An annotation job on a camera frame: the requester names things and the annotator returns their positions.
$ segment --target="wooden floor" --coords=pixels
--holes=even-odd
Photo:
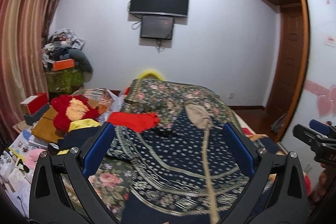
[[[271,124],[277,118],[268,115],[261,109],[235,110],[235,112],[256,132],[256,134],[266,134],[273,141],[276,134],[271,132]]]

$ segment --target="wooden door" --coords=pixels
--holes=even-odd
[[[278,66],[266,112],[280,117],[285,114],[292,102],[298,81],[303,52],[302,8],[281,9],[282,38]]]

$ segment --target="green patterned bag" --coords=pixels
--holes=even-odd
[[[45,74],[50,92],[71,94],[72,86],[80,86],[84,83],[83,72],[79,68],[68,68]]]

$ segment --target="pink stuffed toy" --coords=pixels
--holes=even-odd
[[[34,150],[29,150],[28,151],[28,157],[25,158],[25,165],[29,169],[35,169],[36,166],[36,161],[38,160],[40,153],[46,151],[45,149],[34,149]]]

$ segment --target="pink heart decoration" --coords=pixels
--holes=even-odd
[[[316,105],[319,117],[322,118],[328,116],[332,112],[334,101],[329,100],[325,95],[319,95],[317,97]]]
[[[332,115],[336,116],[336,85],[332,85],[330,87],[330,99],[334,101]]]

